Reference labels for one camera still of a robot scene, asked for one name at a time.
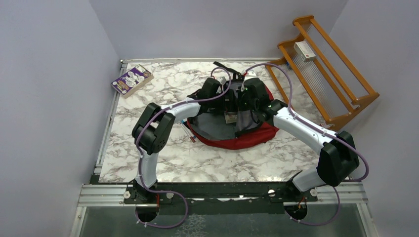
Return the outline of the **floral cover book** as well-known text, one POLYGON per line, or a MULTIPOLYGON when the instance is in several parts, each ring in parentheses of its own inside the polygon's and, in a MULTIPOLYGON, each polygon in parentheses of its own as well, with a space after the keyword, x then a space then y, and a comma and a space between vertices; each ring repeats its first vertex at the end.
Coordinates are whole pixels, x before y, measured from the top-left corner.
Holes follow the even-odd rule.
POLYGON ((236 123, 238 115, 237 115, 237 112, 225 112, 224 118, 225 118, 226 124, 236 123))

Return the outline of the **purple cover book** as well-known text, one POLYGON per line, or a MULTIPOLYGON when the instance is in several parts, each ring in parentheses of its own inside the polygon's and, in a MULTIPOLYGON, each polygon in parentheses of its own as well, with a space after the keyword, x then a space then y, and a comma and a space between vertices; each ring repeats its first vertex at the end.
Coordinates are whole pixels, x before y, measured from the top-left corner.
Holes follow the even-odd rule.
POLYGON ((154 78, 152 72, 138 64, 111 82, 121 97, 128 98, 154 78))

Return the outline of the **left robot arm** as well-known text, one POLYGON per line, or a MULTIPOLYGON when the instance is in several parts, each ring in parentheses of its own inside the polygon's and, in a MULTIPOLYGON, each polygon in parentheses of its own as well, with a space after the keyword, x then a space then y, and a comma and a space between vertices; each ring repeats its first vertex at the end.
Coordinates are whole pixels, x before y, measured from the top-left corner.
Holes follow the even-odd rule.
POLYGON ((159 152, 166 145, 172 127, 184 119, 198 116, 208 110, 222 109, 230 95, 237 95, 242 82, 231 80, 221 83, 207 78, 203 86, 180 102, 159 106, 146 106, 132 130, 139 151, 138 172, 133 182, 137 197, 145 203, 155 198, 156 167, 159 152))

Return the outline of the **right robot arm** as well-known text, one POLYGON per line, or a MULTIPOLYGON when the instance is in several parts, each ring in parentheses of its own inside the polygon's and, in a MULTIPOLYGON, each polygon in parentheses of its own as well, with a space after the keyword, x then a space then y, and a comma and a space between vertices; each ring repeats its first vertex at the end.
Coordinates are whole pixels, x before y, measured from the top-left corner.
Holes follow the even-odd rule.
POLYGON ((261 122, 288 132, 319 155, 315 168, 301 171, 286 182, 288 199, 297 201, 305 191, 318 186, 336 187, 359 166, 351 134, 322 128, 297 114, 288 104, 270 98, 259 78, 245 76, 238 93, 239 110, 251 111, 261 122))

